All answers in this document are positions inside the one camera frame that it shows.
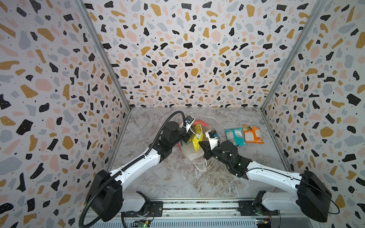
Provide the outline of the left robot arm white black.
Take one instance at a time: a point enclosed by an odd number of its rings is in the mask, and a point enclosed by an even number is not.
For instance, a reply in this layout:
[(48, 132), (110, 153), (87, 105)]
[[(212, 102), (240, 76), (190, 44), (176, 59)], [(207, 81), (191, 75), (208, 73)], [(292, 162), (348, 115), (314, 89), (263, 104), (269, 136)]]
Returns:
[(188, 142), (194, 121), (189, 116), (182, 124), (167, 122), (158, 133), (157, 142), (152, 143), (139, 157), (110, 172), (98, 172), (86, 198), (79, 226), (89, 228), (100, 219), (107, 222), (120, 212), (147, 215), (151, 200), (140, 191), (125, 193), (124, 190), (148, 169), (166, 159), (178, 143)]

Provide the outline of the red paper gift bag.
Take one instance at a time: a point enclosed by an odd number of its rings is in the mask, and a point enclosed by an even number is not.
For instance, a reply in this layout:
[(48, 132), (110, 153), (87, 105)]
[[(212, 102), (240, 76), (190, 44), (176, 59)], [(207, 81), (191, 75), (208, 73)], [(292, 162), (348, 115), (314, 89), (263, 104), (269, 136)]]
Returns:
[(203, 120), (196, 120), (190, 130), (193, 132), (188, 142), (181, 141), (178, 145), (185, 158), (191, 161), (198, 171), (204, 172), (207, 169), (207, 160), (203, 157), (204, 150), (199, 143), (208, 142), (205, 133), (211, 130), (211, 127)]

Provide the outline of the teal snack packet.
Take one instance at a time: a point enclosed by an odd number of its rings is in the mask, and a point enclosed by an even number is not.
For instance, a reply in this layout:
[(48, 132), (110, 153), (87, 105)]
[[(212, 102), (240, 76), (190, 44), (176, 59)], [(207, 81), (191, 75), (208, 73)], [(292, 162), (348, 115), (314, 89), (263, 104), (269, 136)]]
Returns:
[(246, 146), (244, 133), (242, 128), (225, 129), (226, 138), (235, 146)]

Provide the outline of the yellow green snack packet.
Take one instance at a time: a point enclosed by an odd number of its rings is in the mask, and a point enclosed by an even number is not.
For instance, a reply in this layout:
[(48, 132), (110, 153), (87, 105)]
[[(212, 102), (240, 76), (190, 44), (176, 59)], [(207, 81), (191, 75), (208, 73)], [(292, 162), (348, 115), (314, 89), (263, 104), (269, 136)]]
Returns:
[(193, 125), (191, 130), (193, 133), (191, 142), (193, 143), (195, 151), (198, 152), (200, 150), (199, 142), (203, 140), (202, 126), (200, 124)]

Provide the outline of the orange snack packet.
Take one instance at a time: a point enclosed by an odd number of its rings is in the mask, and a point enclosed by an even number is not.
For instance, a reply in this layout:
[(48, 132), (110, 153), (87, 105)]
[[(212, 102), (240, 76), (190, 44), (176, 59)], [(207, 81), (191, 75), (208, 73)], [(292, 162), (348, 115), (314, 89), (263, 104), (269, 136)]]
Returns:
[(260, 128), (252, 125), (244, 125), (242, 129), (246, 143), (264, 144)]

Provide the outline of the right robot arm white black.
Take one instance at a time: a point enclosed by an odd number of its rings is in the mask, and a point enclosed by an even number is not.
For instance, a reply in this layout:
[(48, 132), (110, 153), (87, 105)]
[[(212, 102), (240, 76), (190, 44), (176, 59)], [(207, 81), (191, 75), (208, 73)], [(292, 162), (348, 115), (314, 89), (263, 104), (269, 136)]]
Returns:
[(215, 147), (206, 141), (199, 145), (205, 159), (215, 158), (232, 175), (264, 182), (282, 190), (279, 193), (259, 191), (253, 203), (256, 211), (301, 211), (312, 220), (327, 222), (332, 194), (315, 173), (291, 173), (267, 167), (239, 155), (238, 148), (230, 141)]

